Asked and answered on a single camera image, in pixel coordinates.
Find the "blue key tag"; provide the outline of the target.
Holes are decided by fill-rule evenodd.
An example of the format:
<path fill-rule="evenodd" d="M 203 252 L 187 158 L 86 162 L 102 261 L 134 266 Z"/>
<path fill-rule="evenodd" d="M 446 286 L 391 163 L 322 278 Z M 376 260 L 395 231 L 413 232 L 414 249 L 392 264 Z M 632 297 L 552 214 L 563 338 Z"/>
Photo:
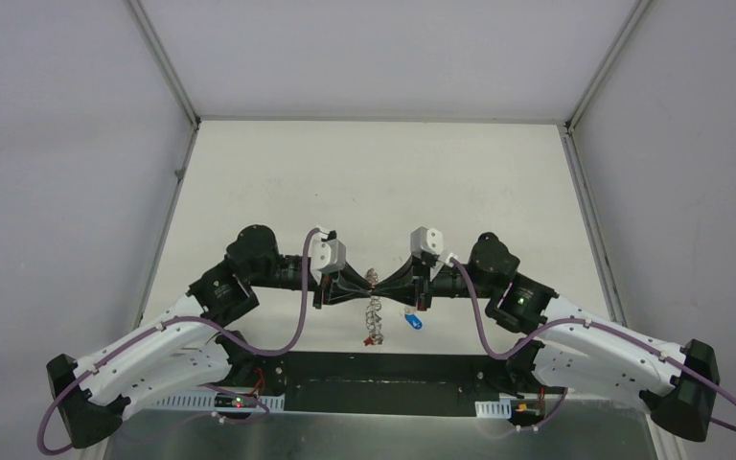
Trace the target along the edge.
<path fill-rule="evenodd" d="M 423 322 L 415 314 L 406 314 L 404 319 L 414 330 L 420 330 L 423 327 Z"/>

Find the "metal disc with key rings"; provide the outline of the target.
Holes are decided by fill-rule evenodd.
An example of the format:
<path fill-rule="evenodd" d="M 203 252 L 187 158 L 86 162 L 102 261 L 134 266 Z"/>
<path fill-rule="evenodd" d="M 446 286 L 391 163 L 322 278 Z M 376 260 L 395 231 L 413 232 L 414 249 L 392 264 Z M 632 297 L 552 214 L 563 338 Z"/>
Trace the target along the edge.
<path fill-rule="evenodd" d="M 370 268 L 364 276 L 365 280 L 369 283 L 371 290 L 378 284 L 379 275 L 374 268 Z M 365 309 L 365 328 L 367 331 L 366 337 L 372 337 L 374 339 L 373 346 L 380 346 L 384 341 L 384 335 L 382 333 L 380 311 L 382 308 L 381 300 L 378 296 L 371 294 L 369 297 L 369 304 Z"/>

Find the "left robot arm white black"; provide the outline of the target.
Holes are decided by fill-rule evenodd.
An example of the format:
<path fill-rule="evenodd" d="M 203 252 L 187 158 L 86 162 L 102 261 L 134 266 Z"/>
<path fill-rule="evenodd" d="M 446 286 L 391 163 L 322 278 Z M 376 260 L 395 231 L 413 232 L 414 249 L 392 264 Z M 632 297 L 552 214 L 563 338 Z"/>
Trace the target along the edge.
<path fill-rule="evenodd" d="M 256 288 L 300 293 L 297 325 L 281 348 L 258 348 L 229 328 L 259 306 Z M 367 298 L 374 290 L 347 263 L 334 230 L 314 227 L 301 254 L 283 255 L 269 227 L 247 226 L 220 263 L 147 324 L 90 355 L 61 354 L 47 363 L 53 402 L 37 447 L 46 455 L 86 449 L 172 393 L 221 380 L 243 387 L 253 378 L 251 357 L 281 357 L 296 346 L 310 305 Z"/>

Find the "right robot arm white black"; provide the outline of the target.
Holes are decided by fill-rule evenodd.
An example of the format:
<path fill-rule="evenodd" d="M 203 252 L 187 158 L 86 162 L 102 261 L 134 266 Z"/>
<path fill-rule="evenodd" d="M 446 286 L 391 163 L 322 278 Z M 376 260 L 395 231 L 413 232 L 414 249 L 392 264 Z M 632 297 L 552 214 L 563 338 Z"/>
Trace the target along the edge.
<path fill-rule="evenodd" d="M 501 353 L 479 336 L 489 356 L 502 361 L 512 390 L 570 388 L 601 396 L 648 414 L 679 438 L 705 441 L 720 383 L 711 346 L 636 333 L 520 274 L 519 264 L 491 232 L 478 237 L 466 263 L 458 263 L 442 234 L 422 227 L 411 235 L 408 261 L 372 291 L 419 311 L 435 298 L 468 298 L 478 330 L 488 317 L 521 336 Z"/>

